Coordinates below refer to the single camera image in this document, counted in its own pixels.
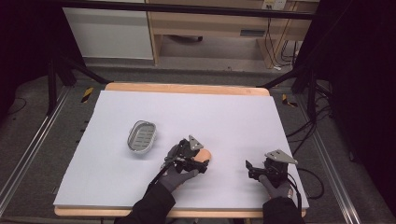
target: floor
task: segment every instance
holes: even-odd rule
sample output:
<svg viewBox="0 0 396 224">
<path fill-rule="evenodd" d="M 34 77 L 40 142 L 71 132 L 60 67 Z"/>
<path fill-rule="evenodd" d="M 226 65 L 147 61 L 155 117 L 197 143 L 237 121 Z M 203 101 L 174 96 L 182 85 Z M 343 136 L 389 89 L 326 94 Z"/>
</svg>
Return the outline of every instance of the floor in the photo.
<svg viewBox="0 0 396 224">
<path fill-rule="evenodd" d="M 292 54 L 292 45 L 287 47 L 287 55 Z M 120 63 L 114 65 L 90 61 L 88 66 L 102 77 L 117 81 L 193 83 L 211 85 L 257 86 L 281 76 L 290 70 L 290 62 L 281 70 L 267 69 L 262 56 L 258 52 L 257 43 L 252 39 L 210 38 L 204 37 L 202 42 L 195 38 L 167 36 L 163 41 L 160 63 L 157 66 L 136 63 Z M 90 119 L 103 86 L 89 78 L 76 74 L 78 84 L 68 90 L 58 118 L 51 123 L 49 132 L 37 142 L 38 150 L 31 155 L 28 169 L 23 178 L 16 182 L 15 191 L 7 202 L 4 210 L 0 210 L 0 222 L 4 223 L 100 223 L 99 218 L 59 218 L 53 214 L 53 199 L 56 187 L 68 163 L 73 157 L 78 140 Z M 293 95 L 290 91 L 292 80 L 288 80 L 271 90 L 276 100 L 276 107 L 281 117 L 285 133 L 297 130 L 304 123 L 304 95 Z M 94 92 L 87 104 L 79 101 L 87 87 L 94 87 Z M 286 94 L 289 102 L 299 106 L 284 104 Z M 47 110 L 47 83 L 44 77 L 23 84 L 18 89 L 18 99 L 0 126 L 0 152 L 3 155 L 0 163 L 0 186 L 9 183 L 13 167 L 23 158 L 26 148 L 40 125 L 45 121 Z M 327 101 L 318 95 L 318 110 L 327 106 Z M 309 200 L 305 221 L 309 223 L 396 223 L 395 217 L 388 210 L 382 197 L 376 191 L 364 167 L 349 161 L 347 146 L 343 142 L 331 112 L 322 114 L 322 120 L 316 127 L 316 134 L 308 138 L 295 158 L 300 161 L 301 168 L 310 169 L 322 179 L 325 194 L 318 200 Z M 296 148 L 306 133 L 301 132 L 290 140 L 290 148 Z M 335 170 L 347 193 L 347 198 L 357 212 L 359 222 L 347 221 L 337 196 L 337 186 L 332 183 L 326 171 L 328 164 L 319 155 L 320 140 L 326 152 L 332 158 Z M 309 174 L 300 173 L 305 190 L 311 196 L 320 193 L 320 184 Z M 192 219 L 180 219 L 175 223 L 192 223 Z M 200 219 L 199 223 L 232 223 L 230 219 Z"/>
</svg>

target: gray carpet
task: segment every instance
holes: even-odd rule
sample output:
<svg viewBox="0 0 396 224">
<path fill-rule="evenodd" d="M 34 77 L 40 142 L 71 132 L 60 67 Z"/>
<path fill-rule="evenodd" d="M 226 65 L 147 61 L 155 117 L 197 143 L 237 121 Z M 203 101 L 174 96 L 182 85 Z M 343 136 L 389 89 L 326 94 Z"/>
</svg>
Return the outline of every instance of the gray carpet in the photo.
<svg viewBox="0 0 396 224">
<path fill-rule="evenodd" d="M 135 69 L 132 71 L 131 69 L 114 68 L 93 68 L 92 71 L 108 79 L 132 82 L 256 86 L 274 78 L 274 75 L 264 76 L 255 73 L 237 72 L 182 72 L 151 69 Z M 78 140 L 83 135 L 82 130 L 85 129 L 87 121 L 92 115 L 99 91 L 104 88 L 103 85 L 99 85 L 82 75 L 77 74 L 77 77 L 78 84 L 70 91 L 63 110 L 36 154 L 35 160 L 15 192 L 3 217 L 41 217 L 53 218 L 53 220 L 58 221 L 65 220 L 65 218 L 59 218 L 53 213 L 52 203 L 55 195 L 52 194 L 52 190 L 61 184 L 64 172 L 78 145 Z M 283 88 L 271 91 L 276 100 L 276 107 L 285 133 L 291 133 L 306 123 L 299 107 L 282 104 L 282 93 L 290 93 L 289 89 L 286 88 L 289 84 L 289 82 L 285 82 L 281 85 Z M 45 85 L 46 79 L 44 78 L 24 85 L 20 94 L 26 92 L 24 96 L 28 105 L 33 103 L 37 105 L 26 106 L 23 110 L 14 114 L 14 117 L 7 118 L 1 126 L 0 133 L 3 134 L 0 136 L 0 146 L 2 150 L 7 148 L 7 150 L 2 151 L 3 155 L 6 156 L 2 156 L 1 159 L 1 176 L 3 176 L 3 172 L 5 172 L 5 176 L 10 174 L 10 170 L 18 162 L 26 145 L 33 138 L 36 129 L 38 129 L 40 121 L 44 118 L 47 109 L 47 101 L 46 97 L 44 97 L 47 94 L 44 91 Z M 88 103 L 83 104 L 80 100 L 88 87 L 94 87 L 94 91 Z M 327 104 L 325 100 L 321 100 L 318 103 L 320 106 Z M 17 118 L 16 120 L 25 120 L 25 122 L 21 121 L 17 125 L 14 118 Z M 30 120 L 32 124 L 29 125 L 26 120 Z M 347 147 L 333 120 L 326 117 L 320 121 L 318 123 L 318 131 L 345 182 L 347 191 L 359 212 L 361 221 L 363 223 L 396 223 L 395 218 L 385 206 L 363 167 L 348 160 Z M 290 140 L 298 140 L 303 136 L 304 133 L 299 133 Z M 290 143 L 291 150 L 297 145 L 298 143 Z M 309 169 L 320 176 L 325 185 L 325 194 L 322 198 L 309 200 L 310 208 L 307 210 L 305 221 L 311 223 L 345 223 L 338 202 L 318 159 L 318 153 L 312 138 L 309 138 L 303 144 L 295 158 L 299 161 L 299 167 Z M 318 181 L 307 173 L 300 173 L 300 175 L 305 190 L 312 196 L 318 195 L 320 192 Z M 229 221 L 227 219 L 200 219 L 199 223 L 229 223 Z M 190 223 L 187 219 L 179 220 L 178 222 Z M 260 222 L 259 219 L 253 220 L 253 223 Z"/>
</svg>

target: black glove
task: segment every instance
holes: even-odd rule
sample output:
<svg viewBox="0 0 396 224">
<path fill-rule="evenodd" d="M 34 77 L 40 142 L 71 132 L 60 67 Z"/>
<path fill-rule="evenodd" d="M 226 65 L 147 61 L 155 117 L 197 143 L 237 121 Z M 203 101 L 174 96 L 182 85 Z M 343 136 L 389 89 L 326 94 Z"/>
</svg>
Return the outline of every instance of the black glove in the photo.
<svg viewBox="0 0 396 224">
<path fill-rule="evenodd" d="M 181 174 L 176 170 L 175 165 L 172 165 L 166 173 L 160 177 L 159 182 L 172 193 L 179 185 L 197 175 L 198 170 L 191 170 L 185 174 Z"/>
<path fill-rule="evenodd" d="M 291 198 L 293 195 L 293 190 L 291 189 L 291 185 L 288 181 L 285 181 L 279 185 L 279 187 L 274 188 L 274 186 L 271 184 L 270 180 L 267 178 L 266 175 L 260 175 L 259 176 L 260 183 L 262 183 L 265 188 L 267 189 L 267 192 L 270 196 L 270 199 L 274 198 Z"/>
</svg>

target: yellow tape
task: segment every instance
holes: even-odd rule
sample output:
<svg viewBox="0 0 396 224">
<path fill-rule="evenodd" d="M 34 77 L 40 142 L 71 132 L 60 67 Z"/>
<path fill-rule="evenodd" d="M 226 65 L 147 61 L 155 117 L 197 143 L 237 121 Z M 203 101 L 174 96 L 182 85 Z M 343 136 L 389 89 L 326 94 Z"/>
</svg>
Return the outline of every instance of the yellow tape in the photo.
<svg viewBox="0 0 396 224">
<path fill-rule="evenodd" d="M 290 103 L 288 101 L 288 97 L 286 96 L 286 94 L 282 94 L 282 104 L 284 105 L 291 105 L 293 107 L 297 107 L 298 105 L 296 103 Z"/>
<path fill-rule="evenodd" d="M 93 87 L 89 87 L 87 88 L 87 90 L 85 90 L 84 95 L 82 96 L 81 99 L 82 103 L 87 103 L 88 98 L 90 98 L 92 91 L 93 91 Z"/>
</svg>

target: wooden table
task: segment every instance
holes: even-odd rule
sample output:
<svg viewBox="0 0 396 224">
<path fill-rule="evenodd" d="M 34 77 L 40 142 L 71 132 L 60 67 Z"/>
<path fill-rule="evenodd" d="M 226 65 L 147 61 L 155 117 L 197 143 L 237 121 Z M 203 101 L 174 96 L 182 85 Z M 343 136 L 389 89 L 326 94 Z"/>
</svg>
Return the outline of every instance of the wooden table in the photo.
<svg viewBox="0 0 396 224">
<path fill-rule="evenodd" d="M 259 88 L 233 87 L 233 86 L 201 86 L 179 84 L 151 84 L 151 83 L 110 83 L 106 91 L 149 91 L 149 92 L 176 92 L 199 94 L 227 94 L 227 95 L 262 95 L 269 96 L 269 91 Z M 122 208 L 96 208 L 96 207 L 59 207 L 55 206 L 55 214 L 61 217 L 124 217 L 131 212 Z M 208 210 L 194 211 L 188 209 L 172 209 L 169 217 L 233 217 L 233 218 L 260 218 L 262 210 Z"/>
</svg>

